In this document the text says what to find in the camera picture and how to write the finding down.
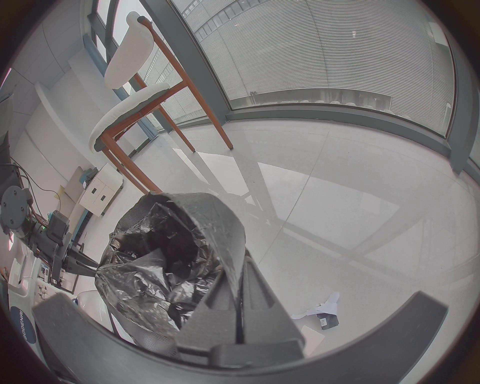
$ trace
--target paper scrap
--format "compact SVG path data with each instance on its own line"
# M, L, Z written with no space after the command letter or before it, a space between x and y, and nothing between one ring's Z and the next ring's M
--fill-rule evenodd
M328 300L325 303L315 306L309 309L307 312L304 312L298 315L292 315L291 318L293 320L298 320L298 319L301 319L302 317L317 315L319 313L329 313L330 315L336 316L337 301L339 298L340 298L340 292L332 292L332 294L328 297Z
M324 335L318 333L317 331L314 331L306 325L302 327L300 333L305 338L305 348L303 349L303 354L305 356L310 356L325 338Z

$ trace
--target blue logo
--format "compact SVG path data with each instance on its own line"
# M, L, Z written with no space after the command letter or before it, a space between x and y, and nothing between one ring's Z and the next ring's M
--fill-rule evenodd
M36 343L35 329L27 315L17 307L10 308L10 317L23 338L30 344Z

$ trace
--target white chair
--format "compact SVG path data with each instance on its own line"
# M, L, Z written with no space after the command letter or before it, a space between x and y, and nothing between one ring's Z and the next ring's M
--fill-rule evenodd
M105 72L105 84L112 89L118 89L134 78L142 89L118 103L100 119L90 134L88 144L92 152L102 151L120 172L143 193L147 193L149 190L162 192L122 151L116 141L138 120L158 109L185 144L192 152L195 152L193 145L190 144L172 118L160 105L181 89L189 87L225 141L225 144L230 149L233 148L233 145L185 70L155 32L151 22L137 12L130 12L127 15L127 24L129 26L127 33ZM171 88L167 83L146 86L137 73L148 59L154 44L158 45L172 67L182 78L180 83Z

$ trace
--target floor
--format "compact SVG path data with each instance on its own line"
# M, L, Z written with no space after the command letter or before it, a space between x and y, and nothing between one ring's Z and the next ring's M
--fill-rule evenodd
M422 290L449 306L437 337L403 383L440 358L476 306L480 187L441 155L384 132L321 121L229 122L229 151L212 126L184 130L191 153L162 134L135 163L164 191L210 192L245 226L247 247L288 313L340 292L339 326L311 356L369 331ZM99 260L108 234L140 198L129 182L93 217L85 253ZM77 293L94 289L80 277Z

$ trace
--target black trash bag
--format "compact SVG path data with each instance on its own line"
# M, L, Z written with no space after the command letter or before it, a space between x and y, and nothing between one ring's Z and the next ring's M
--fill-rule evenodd
M200 208L192 209L197 208L191 204L194 201L204 208L207 202L213 218ZM187 214L186 210L195 212ZM228 217L228 224L223 223L222 228L215 225L219 212L223 219ZM206 193L149 193L122 217L110 235L96 272L95 286L137 345L175 355L175 335L222 270L216 255L219 249L233 248L236 255L242 252L241 261L226 260L231 281L239 283L240 275L234 267L243 263L245 254L245 233L239 223L230 209ZM235 239L240 240L229 240L232 230L237 234ZM237 246L242 241L243 249ZM223 253L230 258L229 252Z

